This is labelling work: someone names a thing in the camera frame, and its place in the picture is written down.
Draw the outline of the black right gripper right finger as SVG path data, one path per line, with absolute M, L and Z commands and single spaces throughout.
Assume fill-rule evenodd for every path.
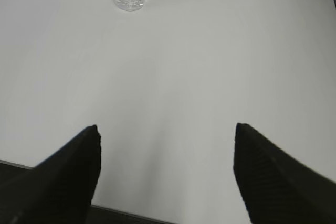
M 233 170 L 251 223 L 335 223 L 335 182 L 249 124 L 236 125 Z

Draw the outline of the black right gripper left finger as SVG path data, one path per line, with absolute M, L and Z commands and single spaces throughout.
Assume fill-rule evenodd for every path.
M 1 184 L 1 223 L 85 223 L 100 171 L 101 136 L 92 125 Z

